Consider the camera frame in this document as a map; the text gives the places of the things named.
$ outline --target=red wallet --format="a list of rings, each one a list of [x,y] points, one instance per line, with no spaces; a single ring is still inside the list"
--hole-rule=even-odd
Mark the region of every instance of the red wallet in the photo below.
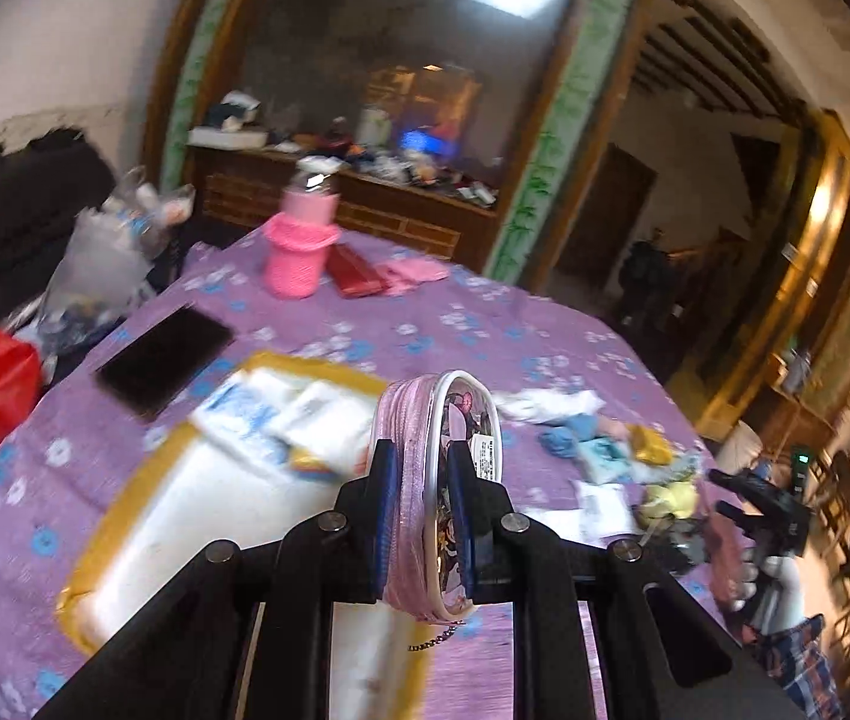
[[[364,298],[385,288],[385,282],[369,261],[345,244],[332,245],[325,269],[342,298]]]

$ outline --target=window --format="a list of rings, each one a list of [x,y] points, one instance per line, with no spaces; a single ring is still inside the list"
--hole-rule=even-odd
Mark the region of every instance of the window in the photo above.
[[[343,116],[360,141],[497,187],[568,4],[264,0],[240,85],[269,127],[319,135]]]

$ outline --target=plaid shirt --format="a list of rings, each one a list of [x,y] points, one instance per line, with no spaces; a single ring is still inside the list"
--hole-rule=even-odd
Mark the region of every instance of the plaid shirt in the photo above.
[[[746,650],[775,680],[788,697],[815,720],[842,720],[835,680],[828,660],[819,649],[819,637],[825,627],[820,614],[808,618],[796,627],[758,637]]]

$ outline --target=metal chain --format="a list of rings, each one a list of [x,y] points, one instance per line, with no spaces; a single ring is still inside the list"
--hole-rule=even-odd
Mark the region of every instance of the metal chain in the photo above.
[[[450,640],[451,637],[455,635],[455,630],[457,627],[462,625],[463,623],[453,623],[448,626],[444,631],[438,634],[435,638],[430,638],[428,641],[422,642],[422,644],[412,644],[409,645],[410,653],[421,652],[422,650],[427,650],[429,647],[435,647],[438,644],[441,644],[443,641]]]

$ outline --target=purple bedsheet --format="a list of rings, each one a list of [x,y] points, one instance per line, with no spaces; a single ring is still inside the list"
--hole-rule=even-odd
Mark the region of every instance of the purple bedsheet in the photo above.
[[[382,261],[406,256],[345,233]],[[251,234],[225,251],[198,245],[185,275],[105,338],[44,396],[0,447],[0,717],[29,717],[81,666],[54,620],[56,596],[98,521],[143,457],[234,365],[259,349],[324,357],[388,380],[464,368],[494,391],[527,386],[595,389],[604,413],[661,429],[705,453],[691,426],[633,351],[594,317],[472,274],[401,298],[344,300],[323,283],[312,298],[281,301],[260,287],[267,242]],[[151,426],[92,384],[92,372],[132,338],[193,302],[236,330],[236,341]],[[503,429],[504,483],[516,506],[572,509],[572,464],[547,455],[538,428]],[[683,584],[712,613],[707,574]],[[423,717],[511,717],[508,608],[483,608],[433,651]]]

